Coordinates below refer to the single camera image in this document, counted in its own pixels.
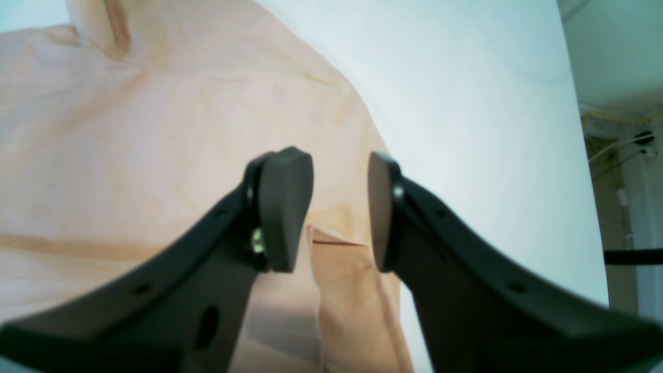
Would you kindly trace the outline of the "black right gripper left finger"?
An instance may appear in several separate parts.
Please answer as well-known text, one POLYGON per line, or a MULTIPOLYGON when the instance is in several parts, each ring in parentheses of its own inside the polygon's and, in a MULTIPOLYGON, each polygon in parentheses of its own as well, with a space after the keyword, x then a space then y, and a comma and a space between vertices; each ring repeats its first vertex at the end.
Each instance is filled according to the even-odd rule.
POLYGON ((43 372, 225 372, 252 286, 294 271, 313 191, 296 147, 252 160, 236 189, 156 257, 2 326, 2 357, 43 372))

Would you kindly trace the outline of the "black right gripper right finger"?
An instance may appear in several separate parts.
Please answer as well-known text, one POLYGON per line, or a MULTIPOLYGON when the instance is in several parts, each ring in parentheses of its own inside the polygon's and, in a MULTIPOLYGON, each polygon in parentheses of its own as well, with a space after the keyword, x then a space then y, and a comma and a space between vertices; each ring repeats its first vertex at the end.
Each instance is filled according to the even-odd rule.
POLYGON ((435 372, 649 372, 661 327, 517 264, 390 156, 368 166, 372 251, 409 288, 435 372))

